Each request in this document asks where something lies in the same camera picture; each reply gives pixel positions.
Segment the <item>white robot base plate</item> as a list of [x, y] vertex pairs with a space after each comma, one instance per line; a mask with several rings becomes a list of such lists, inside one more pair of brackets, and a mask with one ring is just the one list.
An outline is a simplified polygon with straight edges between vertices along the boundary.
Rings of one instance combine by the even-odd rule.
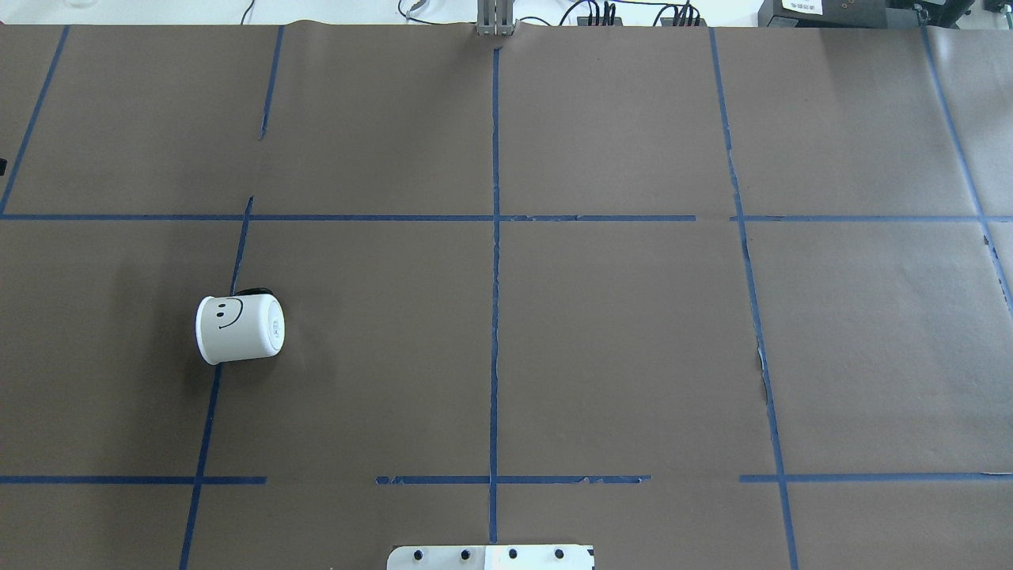
[[406, 545], [387, 569], [594, 569], [592, 545]]

